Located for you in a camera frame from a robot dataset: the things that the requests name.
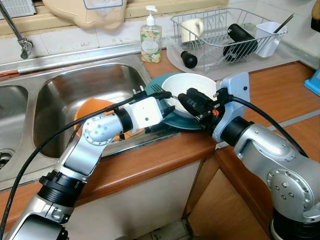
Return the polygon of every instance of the teal plate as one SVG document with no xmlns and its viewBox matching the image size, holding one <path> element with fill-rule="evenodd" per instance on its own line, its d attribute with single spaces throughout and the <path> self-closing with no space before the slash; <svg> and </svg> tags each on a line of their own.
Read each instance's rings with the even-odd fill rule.
<svg viewBox="0 0 320 240">
<path fill-rule="evenodd" d="M 164 83 L 164 81 L 167 78 L 169 78 L 175 74 L 179 74 L 179 73 L 169 73 L 169 74 L 165 74 L 165 75 L 156 77 L 145 87 L 146 93 L 148 95 L 153 94 L 155 91 L 151 89 L 152 84 L 158 84 L 159 86 L 162 86 L 162 84 Z M 168 107 L 168 105 L 166 104 L 166 102 L 164 100 L 160 100 L 160 104 L 163 109 L 166 109 Z M 168 116 L 166 116 L 166 118 L 163 119 L 162 122 L 169 125 L 169 126 L 179 128 L 179 129 L 186 129 L 186 130 L 200 130 L 201 129 L 200 125 L 198 125 L 194 119 L 182 117 L 182 116 L 176 114 L 175 112 L 172 112 Z"/>
</svg>

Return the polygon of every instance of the pump bottle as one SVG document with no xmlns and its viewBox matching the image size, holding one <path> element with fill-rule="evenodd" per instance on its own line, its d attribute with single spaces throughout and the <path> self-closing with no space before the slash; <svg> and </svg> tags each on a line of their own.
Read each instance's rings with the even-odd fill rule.
<svg viewBox="0 0 320 240">
<path fill-rule="evenodd" d="M 140 28 L 141 58 L 144 62 L 159 63 L 162 59 L 162 28 L 155 25 L 155 18 L 152 16 L 152 12 L 158 10 L 153 5 L 146 6 L 145 9 L 149 11 L 149 16 L 146 18 L 146 24 Z"/>
</svg>

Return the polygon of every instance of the white mug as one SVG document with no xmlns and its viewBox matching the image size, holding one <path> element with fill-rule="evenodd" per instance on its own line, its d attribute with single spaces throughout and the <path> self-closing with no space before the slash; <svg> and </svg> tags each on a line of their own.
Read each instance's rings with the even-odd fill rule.
<svg viewBox="0 0 320 240">
<path fill-rule="evenodd" d="M 201 37 L 204 34 L 204 23 L 200 18 L 193 18 L 181 23 L 180 32 L 181 32 L 181 41 L 183 43 L 194 41 L 197 37 Z"/>
</svg>

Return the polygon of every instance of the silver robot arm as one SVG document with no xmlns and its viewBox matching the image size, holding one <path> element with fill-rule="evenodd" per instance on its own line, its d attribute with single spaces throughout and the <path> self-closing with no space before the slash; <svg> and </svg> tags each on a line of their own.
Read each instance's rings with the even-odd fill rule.
<svg viewBox="0 0 320 240">
<path fill-rule="evenodd" d="M 247 72 L 224 78 L 212 101 L 196 89 L 181 104 L 217 142 L 226 141 L 243 164 L 270 189 L 275 240 L 320 239 L 320 164 L 301 155 L 286 139 L 243 119 L 250 101 Z"/>
<path fill-rule="evenodd" d="M 69 220 L 106 145 L 119 134 L 156 125 L 162 119 L 162 109 L 154 97 L 88 119 L 80 139 L 73 140 L 54 170 L 41 177 L 41 190 L 33 196 L 5 240 L 69 239 L 62 224 Z"/>
</svg>

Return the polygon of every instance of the faucet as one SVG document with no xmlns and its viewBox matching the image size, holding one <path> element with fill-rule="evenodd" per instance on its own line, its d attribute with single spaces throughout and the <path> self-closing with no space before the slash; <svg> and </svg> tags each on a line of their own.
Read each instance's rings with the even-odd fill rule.
<svg viewBox="0 0 320 240">
<path fill-rule="evenodd" d="M 18 39 L 19 45 L 22 47 L 21 49 L 21 55 L 20 57 L 22 59 L 27 59 L 29 55 L 31 54 L 31 49 L 34 47 L 32 41 L 28 40 L 26 37 L 22 36 L 20 32 L 17 30 L 16 25 L 12 21 L 10 15 L 8 14 L 5 6 L 0 0 L 0 12 L 2 13 L 4 19 L 9 24 L 9 26 L 12 28 L 12 31 L 14 32 L 16 38 Z"/>
</svg>

